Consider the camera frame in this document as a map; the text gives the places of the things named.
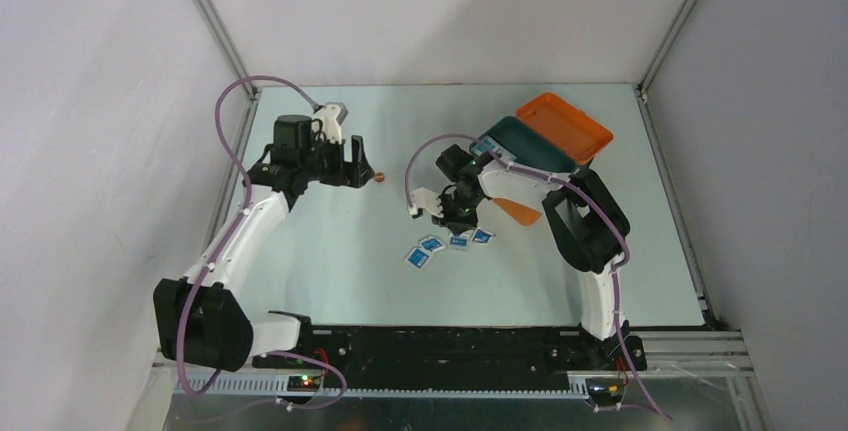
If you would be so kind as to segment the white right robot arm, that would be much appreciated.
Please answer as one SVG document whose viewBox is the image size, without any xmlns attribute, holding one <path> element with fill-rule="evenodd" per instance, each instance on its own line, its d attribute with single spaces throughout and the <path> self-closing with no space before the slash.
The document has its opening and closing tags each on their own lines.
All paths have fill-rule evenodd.
<svg viewBox="0 0 848 431">
<path fill-rule="evenodd" d="M 598 174 L 590 169 L 556 173 L 507 161 L 492 152 L 473 155 L 453 145 L 437 160 L 449 183 L 441 191 L 408 192 L 411 216 L 428 214 L 454 235 L 480 228 L 487 200 L 511 201 L 540 213 L 556 248 L 578 275 L 585 362 L 606 369 L 622 354 L 627 320 L 619 270 L 630 259 L 630 223 Z"/>
</svg>

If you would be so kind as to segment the dark teal divider tray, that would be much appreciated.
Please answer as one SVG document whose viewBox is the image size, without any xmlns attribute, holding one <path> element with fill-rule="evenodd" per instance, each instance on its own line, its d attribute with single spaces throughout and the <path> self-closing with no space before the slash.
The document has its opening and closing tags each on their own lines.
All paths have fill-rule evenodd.
<svg viewBox="0 0 848 431">
<path fill-rule="evenodd" d="M 571 173 L 575 161 L 514 116 L 499 120 L 479 139 L 504 160 L 554 173 Z"/>
</svg>

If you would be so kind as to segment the teal white label packet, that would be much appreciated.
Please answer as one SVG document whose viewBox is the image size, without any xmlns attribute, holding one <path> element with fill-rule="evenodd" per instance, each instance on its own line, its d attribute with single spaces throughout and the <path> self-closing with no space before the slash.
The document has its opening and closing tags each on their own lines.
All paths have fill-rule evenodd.
<svg viewBox="0 0 848 431">
<path fill-rule="evenodd" d="M 474 142 L 470 146 L 469 150 L 473 155 L 476 156 L 488 154 L 490 152 L 494 153 L 497 156 L 500 156 L 502 154 L 499 143 L 492 139 L 490 136 L 481 137 L 478 141 Z"/>
</svg>

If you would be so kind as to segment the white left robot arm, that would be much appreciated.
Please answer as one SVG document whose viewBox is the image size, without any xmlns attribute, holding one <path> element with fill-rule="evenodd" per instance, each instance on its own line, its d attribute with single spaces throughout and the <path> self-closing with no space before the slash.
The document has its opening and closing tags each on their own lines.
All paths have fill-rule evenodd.
<svg viewBox="0 0 848 431">
<path fill-rule="evenodd" d="M 270 233 L 311 183 L 358 189 L 374 177 L 362 138 L 342 135 L 346 114 L 343 104 L 329 103 L 311 116 L 275 120 L 272 142 L 246 172 L 245 203 L 195 265 L 154 289 L 165 358 L 228 372 L 271 351 L 292 367 L 312 362 L 316 341 L 303 332 L 308 319 L 247 284 Z"/>
</svg>

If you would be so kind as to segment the blue white wipe sachet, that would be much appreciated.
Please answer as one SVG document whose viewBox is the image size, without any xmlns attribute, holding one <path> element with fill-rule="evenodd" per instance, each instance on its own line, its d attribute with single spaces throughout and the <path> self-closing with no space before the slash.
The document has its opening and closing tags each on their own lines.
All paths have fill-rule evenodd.
<svg viewBox="0 0 848 431">
<path fill-rule="evenodd" d="M 494 233 L 487 231 L 482 228 L 477 228 L 472 233 L 471 240 L 476 244 L 488 244 L 492 238 L 495 236 Z"/>
<path fill-rule="evenodd" d="M 430 251 L 416 246 L 406 254 L 404 262 L 416 269 L 422 269 L 430 263 L 432 257 L 433 254 Z"/>
<path fill-rule="evenodd" d="M 467 233 L 454 235 L 451 234 L 448 239 L 448 247 L 452 250 L 466 250 L 470 244 L 471 237 Z"/>
<path fill-rule="evenodd" d="M 446 249 L 445 242 L 434 235 L 424 236 L 419 241 L 419 246 L 428 253 L 437 253 Z"/>
</svg>

